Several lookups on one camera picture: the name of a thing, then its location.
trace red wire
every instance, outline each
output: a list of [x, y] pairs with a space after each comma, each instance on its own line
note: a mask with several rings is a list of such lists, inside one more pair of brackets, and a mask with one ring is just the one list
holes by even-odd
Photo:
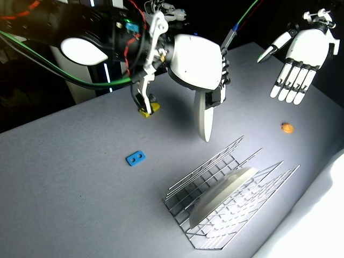
[[137, 40], [139, 37], [141, 37], [140, 34], [136, 34], [134, 35], [134, 37], [130, 40], [127, 41], [126, 47], [124, 49], [124, 59], [125, 59], [125, 67], [127, 68], [127, 73], [128, 75], [130, 75], [130, 70], [129, 70], [129, 63], [128, 63], [128, 59], [127, 59], [127, 54], [129, 51], [129, 46], [135, 41]]
[[136, 9], [138, 9], [138, 11], [140, 12], [140, 14], [142, 15], [142, 19], [144, 20], [144, 29], [146, 29], [147, 28], [147, 23], [146, 23], [146, 17], [145, 17], [145, 15], [144, 15], [144, 13], [141, 11], [141, 9], [140, 8], [138, 8], [138, 6], [135, 4], [135, 2], [133, 1], [133, 0], [128, 0], [129, 2], [131, 2], [132, 3], [132, 5], [134, 5], [135, 6], [135, 8]]
[[27, 15], [30, 14], [30, 11], [35, 9], [39, 4], [40, 4], [39, 0], [35, 0], [32, 4], [30, 4], [27, 7], [28, 10], [25, 10], [23, 12], [17, 13], [16, 15], [13, 15], [13, 16], [0, 16], [0, 19], [2, 19], [2, 20], [15, 20], [18, 17], [27, 16]]
[[249, 16], [245, 19], [244, 23], [239, 27], [238, 32], [244, 27], [244, 25], [246, 24], [247, 20], [252, 16], [252, 14], [258, 9], [258, 7], [264, 2], [264, 0], [262, 0], [254, 9], [253, 11], [249, 14]]

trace light strip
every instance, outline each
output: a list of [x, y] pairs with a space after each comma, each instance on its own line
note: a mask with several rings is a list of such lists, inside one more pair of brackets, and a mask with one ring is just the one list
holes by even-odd
[[104, 63], [104, 68], [105, 68], [107, 82], [110, 83], [110, 75], [109, 75], [108, 65], [106, 63]]

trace yellow object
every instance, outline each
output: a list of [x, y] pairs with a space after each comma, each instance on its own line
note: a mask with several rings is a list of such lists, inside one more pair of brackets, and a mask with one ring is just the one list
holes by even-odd
[[[156, 112], [156, 111], [158, 111], [159, 108], [160, 108], [160, 105], [159, 105], [159, 103], [157, 103], [157, 102], [151, 103], [150, 106], [152, 107], [153, 113]], [[140, 109], [139, 112], [140, 112], [140, 114], [143, 115], [145, 118], [147, 118], [147, 117], [150, 116], [150, 114], [148, 114], [144, 109]]]
[[281, 125], [281, 128], [282, 128], [283, 132], [285, 132], [285, 133], [293, 133], [294, 132], [294, 127], [289, 123], [283, 123]]

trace tabletop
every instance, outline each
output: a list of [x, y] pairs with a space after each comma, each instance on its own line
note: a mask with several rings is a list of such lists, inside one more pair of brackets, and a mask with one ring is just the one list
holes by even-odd
[[[315, 87], [299, 106], [269, 97], [283, 64], [257, 64], [262, 51], [229, 51], [232, 83], [208, 143], [194, 125], [194, 91], [167, 74], [150, 84], [161, 108], [148, 119], [125, 88], [0, 134], [1, 257], [251, 257], [344, 140], [344, 110]], [[301, 167], [228, 247], [194, 250], [164, 195], [242, 135], [238, 160], [262, 147], [252, 166]], [[146, 160], [130, 167], [139, 150]]]

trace metal wire rack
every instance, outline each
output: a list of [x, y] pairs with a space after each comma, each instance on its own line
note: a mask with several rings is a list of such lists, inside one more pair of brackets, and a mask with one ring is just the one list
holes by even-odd
[[243, 136], [168, 189], [164, 203], [196, 249], [222, 250], [225, 248], [253, 215], [299, 168], [298, 165], [278, 175], [275, 171], [282, 165], [283, 161], [281, 161], [260, 170], [200, 224], [191, 229], [190, 212], [201, 195], [222, 177], [243, 167], [262, 150], [259, 149], [243, 162], [238, 162], [232, 153], [242, 139]]

